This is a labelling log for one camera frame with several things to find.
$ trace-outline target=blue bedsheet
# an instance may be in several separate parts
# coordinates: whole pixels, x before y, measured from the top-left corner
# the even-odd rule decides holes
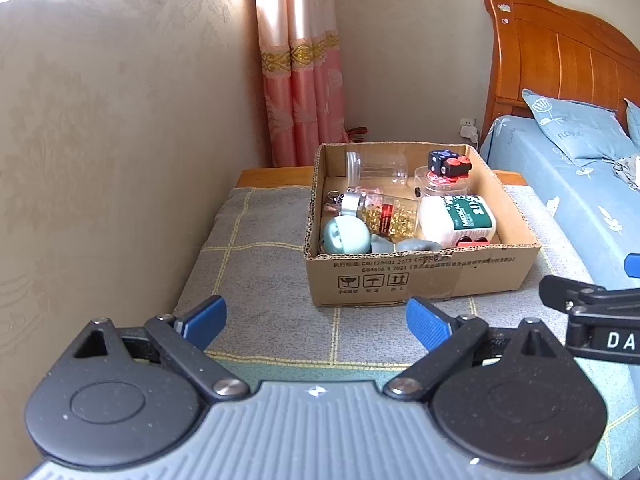
[[[505,116],[496,121],[480,150],[494,170],[518,171],[580,255],[594,283],[640,287],[629,278],[624,259],[640,253],[640,192],[632,190],[607,162],[575,166],[542,133],[533,119]]]

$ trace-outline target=blue pillow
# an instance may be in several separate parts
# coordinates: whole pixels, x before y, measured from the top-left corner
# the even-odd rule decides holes
[[[629,99],[626,99],[626,123],[629,126],[629,136],[640,150],[640,107],[637,107]]]
[[[522,91],[543,133],[576,166],[596,160],[617,160],[638,149],[620,126],[612,110],[587,103],[542,97]]]

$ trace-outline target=black dice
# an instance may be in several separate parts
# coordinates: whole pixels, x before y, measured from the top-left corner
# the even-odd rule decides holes
[[[471,161],[451,150],[429,152],[429,169],[439,176],[460,176],[471,170]]]

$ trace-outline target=white wall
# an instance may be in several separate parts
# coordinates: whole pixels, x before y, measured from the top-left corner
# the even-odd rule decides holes
[[[640,46],[640,0],[550,0],[596,14]],[[335,0],[346,127],[370,140],[459,142],[482,123],[493,31],[483,0]]]
[[[172,311],[244,168],[268,162],[253,0],[0,4],[0,478],[92,318]]]

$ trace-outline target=green label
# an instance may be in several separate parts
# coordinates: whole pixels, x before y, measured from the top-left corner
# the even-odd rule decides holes
[[[456,231],[491,227],[491,217],[475,196],[444,196],[443,199]]]

